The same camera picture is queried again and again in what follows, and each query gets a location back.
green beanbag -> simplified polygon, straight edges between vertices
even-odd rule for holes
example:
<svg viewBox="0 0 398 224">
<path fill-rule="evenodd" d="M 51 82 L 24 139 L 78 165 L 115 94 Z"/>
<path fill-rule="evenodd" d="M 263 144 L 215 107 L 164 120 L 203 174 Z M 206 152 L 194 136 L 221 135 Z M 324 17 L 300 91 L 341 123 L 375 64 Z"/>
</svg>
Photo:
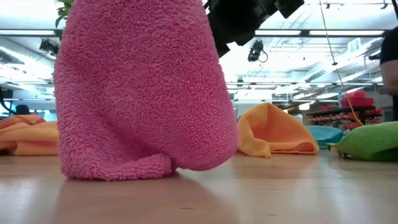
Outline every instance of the green beanbag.
<svg viewBox="0 0 398 224">
<path fill-rule="evenodd" d="M 355 128 L 339 143 L 330 143 L 327 148 L 338 157 L 398 161 L 398 121 Z"/>
</svg>

pink towel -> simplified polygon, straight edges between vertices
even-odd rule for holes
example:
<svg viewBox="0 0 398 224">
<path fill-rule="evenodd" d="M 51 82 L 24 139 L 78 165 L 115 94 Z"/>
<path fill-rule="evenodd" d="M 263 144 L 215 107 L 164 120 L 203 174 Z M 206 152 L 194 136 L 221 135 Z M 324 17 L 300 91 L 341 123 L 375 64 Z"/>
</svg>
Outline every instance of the pink towel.
<svg viewBox="0 0 398 224">
<path fill-rule="evenodd" d="M 75 0 L 55 69 L 62 172 L 150 179 L 231 157 L 213 41 L 200 0 Z"/>
</svg>

wooden floor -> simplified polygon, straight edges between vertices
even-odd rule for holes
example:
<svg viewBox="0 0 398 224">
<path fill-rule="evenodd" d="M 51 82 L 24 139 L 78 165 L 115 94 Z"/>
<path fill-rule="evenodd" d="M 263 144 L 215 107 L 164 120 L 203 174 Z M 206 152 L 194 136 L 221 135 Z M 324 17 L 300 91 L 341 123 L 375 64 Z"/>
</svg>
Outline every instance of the wooden floor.
<svg viewBox="0 0 398 224">
<path fill-rule="evenodd" d="M 56 157 L 0 157 L 1 224 L 396 224 L 398 164 L 237 154 L 208 172 L 67 180 Z"/>
</svg>

yellow cable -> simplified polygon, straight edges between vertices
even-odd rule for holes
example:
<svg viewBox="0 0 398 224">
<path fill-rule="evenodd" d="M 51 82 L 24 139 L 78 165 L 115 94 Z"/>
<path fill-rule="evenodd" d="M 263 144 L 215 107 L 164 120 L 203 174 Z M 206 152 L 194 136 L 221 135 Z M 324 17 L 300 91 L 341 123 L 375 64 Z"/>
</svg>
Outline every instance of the yellow cable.
<svg viewBox="0 0 398 224">
<path fill-rule="evenodd" d="M 322 21 L 323 21 L 323 26 L 325 27 L 326 39 L 328 40 L 328 45 L 329 45 L 329 50 L 330 50 L 331 58 L 333 59 L 333 64 L 336 66 L 337 63 L 336 63 L 336 60 L 335 60 L 335 56 L 333 55 L 333 51 L 332 51 L 332 49 L 331 49 L 331 44 L 330 44 L 330 39 L 329 39 L 329 34 L 328 34 L 328 28 L 327 28 L 327 26 L 326 26 L 325 15 L 323 14 L 322 0 L 319 0 L 319 6 L 320 6 L 320 8 L 321 8 Z M 336 72 L 337 72 L 338 78 L 340 79 L 341 87 L 343 87 L 343 91 L 344 91 L 344 93 L 345 93 L 346 96 L 347 96 L 346 87 L 344 86 L 343 79 L 341 79 L 341 75 L 340 75 L 340 72 L 338 71 L 338 68 L 337 68 L 337 67 L 336 67 Z M 355 110 L 354 110 L 354 108 L 353 108 L 353 105 L 351 104 L 351 101 L 349 100 L 349 97 L 346 97 L 346 98 L 347 98 L 347 102 L 348 102 L 348 104 L 349 104 L 349 107 L 351 108 L 351 111 L 353 112 L 353 115 L 354 115 L 355 120 L 356 120 L 361 126 L 363 126 L 363 123 L 361 122 L 360 119 L 358 119 L 358 117 L 357 117 L 356 114 L 355 114 Z"/>
</svg>

orange cloth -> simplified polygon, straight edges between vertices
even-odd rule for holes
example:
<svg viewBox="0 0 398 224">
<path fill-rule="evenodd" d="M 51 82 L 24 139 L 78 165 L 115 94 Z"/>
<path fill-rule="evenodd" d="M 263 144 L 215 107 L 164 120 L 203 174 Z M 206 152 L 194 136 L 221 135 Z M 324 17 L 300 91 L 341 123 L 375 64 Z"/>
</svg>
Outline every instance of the orange cloth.
<svg viewBox="0 0 398 224">
<path fill-rule="evenodd" d="M 238 129 L 239 150 L 248 156 L 270 158 L 271 153 L 316 154 L 319 151 L 304 124 L 269 103 L 245 111 Z"/>
<path fill-rule="evenodd" d="M 0 121 L 0 151 L 15 156 L 58 155 L 57 122 L 37 115 L 12 116 Z"/>
</svg>

